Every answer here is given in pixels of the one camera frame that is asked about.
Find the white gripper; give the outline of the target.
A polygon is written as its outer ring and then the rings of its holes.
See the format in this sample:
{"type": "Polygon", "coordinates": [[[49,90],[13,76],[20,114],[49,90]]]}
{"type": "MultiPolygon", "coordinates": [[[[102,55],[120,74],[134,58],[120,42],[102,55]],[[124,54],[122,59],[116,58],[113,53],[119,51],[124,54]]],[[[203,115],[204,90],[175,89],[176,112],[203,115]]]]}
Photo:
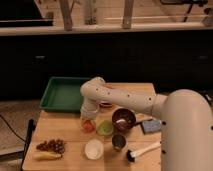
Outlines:
{"type": "Polygon", "coordinates": [[[80,126],[81,129],[85,129],[86,127],[86,119],[94,120],[99,113],[99,105],[98,104],[83,104],[81,107],[81,117],[80,118],[80,126]]]}

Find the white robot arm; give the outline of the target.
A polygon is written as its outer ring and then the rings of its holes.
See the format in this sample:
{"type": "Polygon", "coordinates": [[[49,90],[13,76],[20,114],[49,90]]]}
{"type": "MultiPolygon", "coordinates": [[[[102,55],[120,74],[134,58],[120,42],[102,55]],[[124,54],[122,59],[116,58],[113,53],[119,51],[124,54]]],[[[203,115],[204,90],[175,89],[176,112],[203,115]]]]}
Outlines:
{"type": "Polygon", "coordinates": [[[108,88],[101,77],[85,82],[80,92],[81,115],[88,119],[97,117],[102,101],[160,119],[161,171],[213,171],[213,111],[199,93],[136,93],[108,88]]]}

